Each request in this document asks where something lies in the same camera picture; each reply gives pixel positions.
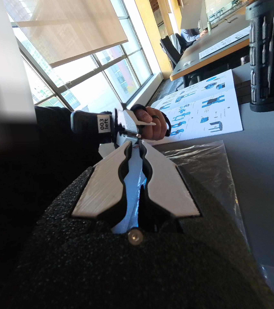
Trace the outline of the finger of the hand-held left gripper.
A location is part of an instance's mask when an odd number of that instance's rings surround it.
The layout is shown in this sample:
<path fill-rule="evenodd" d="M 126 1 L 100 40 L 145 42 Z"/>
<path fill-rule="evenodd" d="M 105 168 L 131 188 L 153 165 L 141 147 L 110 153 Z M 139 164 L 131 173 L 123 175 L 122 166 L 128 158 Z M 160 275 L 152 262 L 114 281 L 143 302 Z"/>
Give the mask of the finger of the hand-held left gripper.
<path fill-rule="evenodd" d="M 136 118 L 131 110 L 122 111 L 122 134 L 137 136 L 140 132 L 142 123 Z"/>
<path fill-rule="evenodd" d="M 133 146 L 137 145 L 139 143 L 139 139 L 136 137 L 136 134 L 125 135 L 125 134 L 117 134 L 116 136 L 116 144 L 118 146 L 123 145 L 125 142 L 130 141 Z"/>

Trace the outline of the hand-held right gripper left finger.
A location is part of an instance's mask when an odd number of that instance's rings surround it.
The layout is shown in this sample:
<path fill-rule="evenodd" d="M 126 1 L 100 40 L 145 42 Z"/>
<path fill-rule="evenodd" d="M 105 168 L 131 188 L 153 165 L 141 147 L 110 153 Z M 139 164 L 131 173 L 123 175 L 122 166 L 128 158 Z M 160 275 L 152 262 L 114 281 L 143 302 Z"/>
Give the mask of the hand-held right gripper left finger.
<path fill-rule="evenodd" d="M 126 141 L 94 166 L 73 217 L 124 218 L 127 210 L 124 178 L 131 153 L 132 142 Z"/>

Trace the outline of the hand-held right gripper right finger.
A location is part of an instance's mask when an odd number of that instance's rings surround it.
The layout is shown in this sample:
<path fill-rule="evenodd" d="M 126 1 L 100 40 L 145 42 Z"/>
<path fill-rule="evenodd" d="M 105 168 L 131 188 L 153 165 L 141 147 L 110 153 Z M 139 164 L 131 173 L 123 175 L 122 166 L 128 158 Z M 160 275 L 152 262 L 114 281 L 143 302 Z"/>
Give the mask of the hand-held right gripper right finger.
<path fill-rule="evenodd" d="M 177 165 L 146 141 L 139 141 L 146 201 L 174 218 L 200 216 Z"/>

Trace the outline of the blue metal U bracket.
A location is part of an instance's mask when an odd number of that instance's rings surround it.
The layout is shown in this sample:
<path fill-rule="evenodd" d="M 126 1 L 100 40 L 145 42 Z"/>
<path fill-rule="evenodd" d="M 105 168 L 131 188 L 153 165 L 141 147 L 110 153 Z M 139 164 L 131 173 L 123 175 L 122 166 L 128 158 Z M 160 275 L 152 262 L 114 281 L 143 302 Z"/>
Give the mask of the blue metal U bracket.
<path fill-rule="evenodd" d="M 127 198 L 127 210 L 124 218 L 102 218 L 115 225 L 111 228 L 114 234 L 124 234 L 127 232 L 131 216 L 133 215 L 134 206 L 137 203 L 139 196 L 138 183 L 139 177 L 142 170 L 142 159 L 139 155 L 139 148 L 133 146 L 131 158 L 128 161 L 128 174 L 124 178 Z"/>

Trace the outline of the wooden edged desk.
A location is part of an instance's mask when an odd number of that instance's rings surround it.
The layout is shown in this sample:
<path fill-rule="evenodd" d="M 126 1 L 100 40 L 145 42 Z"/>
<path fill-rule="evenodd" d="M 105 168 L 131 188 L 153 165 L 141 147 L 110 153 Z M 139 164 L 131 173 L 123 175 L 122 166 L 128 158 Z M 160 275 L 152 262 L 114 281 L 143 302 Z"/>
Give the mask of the wooden edged desk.
<path fill-rule="evenodd" d="M 205 49 L 211 47 L 212 45 L 218 43 L 219 41 L 231 36 L 232 34 L 246 28 L 249 26 L 250 22 L 245 19 L 245 10 L 246 7 L 242 7 L 237 10 L 234 14 L 230 16 L 237 17 L 236 20 L 229 23 L 228 21 L 223 21 L 210 32 L 203 35 L 199 40 L 197 40 L 191 47 L 189 47 L 182 55 L 179 63 L 176 65 L 175 69 L 170 75 L 170 80 L 174 81 L 186 74 L 195 72 L 198 69 L 205 67 L 212 62 L 219 60 L 229 54 L 232 54 L 242 48 L 245 48 L 249 45 L 248 36 L 243 37 L 242 39 L 225 46 L 224 48 L 216 51 L 201 60 L 199 59 L 199 53 Z M 190 65 L 183 66 L 187 61 L 192 61 Z"/>

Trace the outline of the grey desk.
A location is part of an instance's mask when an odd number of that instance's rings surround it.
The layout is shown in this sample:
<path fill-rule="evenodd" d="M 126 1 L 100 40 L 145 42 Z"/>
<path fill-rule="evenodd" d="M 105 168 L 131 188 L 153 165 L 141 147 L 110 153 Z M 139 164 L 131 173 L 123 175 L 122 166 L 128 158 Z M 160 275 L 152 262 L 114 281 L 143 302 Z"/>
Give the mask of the grey desk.
<path fill-rule="evenodd" d="M 243 131 L 158 145 L 161 151 L 223 140 L 248 244 L 260 265 L 274 267 L 274 111 L 239 106 Z"/>

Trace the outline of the person's left hand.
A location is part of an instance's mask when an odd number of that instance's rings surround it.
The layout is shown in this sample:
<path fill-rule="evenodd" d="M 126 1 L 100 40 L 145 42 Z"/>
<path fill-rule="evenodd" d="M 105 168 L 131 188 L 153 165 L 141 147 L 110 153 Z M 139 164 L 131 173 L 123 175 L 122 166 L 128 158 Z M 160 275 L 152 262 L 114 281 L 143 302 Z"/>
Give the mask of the person's left hand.
<path fill-rule="evenodd" d="M 155 123 L 154 126 L 145 126 L 143 128 L 143 139 L 158 141 L 165 137 L 167 123 L 161 111 L 151 107 L 146 107 L 146 110 L 135 110 L 134 114 L 139 121 Z"/>

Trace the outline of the clear plastic bag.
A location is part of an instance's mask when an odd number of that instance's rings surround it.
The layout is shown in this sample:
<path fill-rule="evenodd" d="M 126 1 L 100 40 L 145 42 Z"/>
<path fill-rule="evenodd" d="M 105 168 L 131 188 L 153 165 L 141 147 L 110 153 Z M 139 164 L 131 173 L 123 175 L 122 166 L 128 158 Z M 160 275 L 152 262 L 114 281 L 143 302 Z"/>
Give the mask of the clear plastic bag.
<path fill-rule="evenodd" d="M 167 158 L 177 165 L 200 216 L 174 218 L 145 199 L 150 233 L 162 240 L 164 247 L 180 250 L 177 256 L 191 252 L 192 245 L 204 247 L 205 256 L 216 254 L 226 260 L 251 258 L 242 215 L 235 192 L 225 147 L 222 141 L 167 152 Z"/>

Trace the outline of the black office chair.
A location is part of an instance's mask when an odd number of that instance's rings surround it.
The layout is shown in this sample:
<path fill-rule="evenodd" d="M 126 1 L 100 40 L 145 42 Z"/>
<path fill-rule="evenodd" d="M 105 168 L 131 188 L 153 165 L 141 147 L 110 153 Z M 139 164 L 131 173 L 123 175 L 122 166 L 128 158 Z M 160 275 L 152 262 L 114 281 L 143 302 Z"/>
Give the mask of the black office chair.
<path fill-rule="evenodd" d="M 175 69 L 183 52 L 188 48 L 187 42 L 178 33 L 160 39 L 160 46 L 168 56 L 172 70 Z"/>

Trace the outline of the white instruction booklet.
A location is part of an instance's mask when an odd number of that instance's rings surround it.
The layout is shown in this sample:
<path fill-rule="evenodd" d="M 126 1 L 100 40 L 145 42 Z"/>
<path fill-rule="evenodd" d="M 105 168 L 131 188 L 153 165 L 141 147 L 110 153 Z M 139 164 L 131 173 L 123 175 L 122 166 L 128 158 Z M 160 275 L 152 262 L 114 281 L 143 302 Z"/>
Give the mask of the white instruction booklet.
<path fill-rule="evenodd" d="M 156 109 L 166 114 L 171 133 L 151 145 L 243 130 L 231 69 L 165 96 Z"/>

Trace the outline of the beige roller blind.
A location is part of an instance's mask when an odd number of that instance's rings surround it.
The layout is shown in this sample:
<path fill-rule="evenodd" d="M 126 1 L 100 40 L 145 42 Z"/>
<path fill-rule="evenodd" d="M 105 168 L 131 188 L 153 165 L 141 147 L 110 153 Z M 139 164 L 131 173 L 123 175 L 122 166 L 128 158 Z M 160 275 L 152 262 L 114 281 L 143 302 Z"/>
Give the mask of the beige roller blind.
<path fill-rule="evenodd" d="M 52 67 L 128 42 L 109 0 L 3 2 Z"/>

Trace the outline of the dark brown flat box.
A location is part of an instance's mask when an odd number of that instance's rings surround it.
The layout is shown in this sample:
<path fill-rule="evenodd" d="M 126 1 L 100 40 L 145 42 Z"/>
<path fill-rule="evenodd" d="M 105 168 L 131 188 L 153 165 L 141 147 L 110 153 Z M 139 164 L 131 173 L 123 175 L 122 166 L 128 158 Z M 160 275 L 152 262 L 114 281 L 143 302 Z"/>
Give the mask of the dark brown flat box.
<path fill-rule="evenodd" d="M 238 104 L 251 102 L 251 82 L 250 80 L 235 84 L 235 92 Z"/>

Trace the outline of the printed paper sheet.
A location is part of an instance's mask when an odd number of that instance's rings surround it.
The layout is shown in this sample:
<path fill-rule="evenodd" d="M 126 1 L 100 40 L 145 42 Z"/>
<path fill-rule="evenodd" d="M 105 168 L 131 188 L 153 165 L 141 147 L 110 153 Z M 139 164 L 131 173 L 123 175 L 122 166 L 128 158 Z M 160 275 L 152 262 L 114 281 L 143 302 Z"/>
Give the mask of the printed paper sheet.
<path fill-rule="evenodd" d="M 205 49 L 204 51 L 199 53 L 199 59 L 201 60 L 202 58 L 224 48 L 225 46 L 228 46 L 240 39 L 242 39 L 243 37 L 246 37 L 247 35 L 249 35 L 250 32 L 250 26 L 232 34 L 231 36 L 219 41 L 218 43 L 212 45 L 211 47 Z"/>

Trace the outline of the black perforated cylinder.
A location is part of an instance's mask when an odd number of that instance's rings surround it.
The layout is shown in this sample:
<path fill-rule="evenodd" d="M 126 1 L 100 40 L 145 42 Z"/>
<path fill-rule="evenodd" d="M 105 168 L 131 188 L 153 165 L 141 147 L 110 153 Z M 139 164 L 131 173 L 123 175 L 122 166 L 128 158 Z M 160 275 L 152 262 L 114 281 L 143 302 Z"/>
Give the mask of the black perforated cylinder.
<path fill-rule="evenodd" d="M 251 103 L 254 112 L 274 110 L 274 0 L 258 0 L 246 7 L 250 21 Z"/>

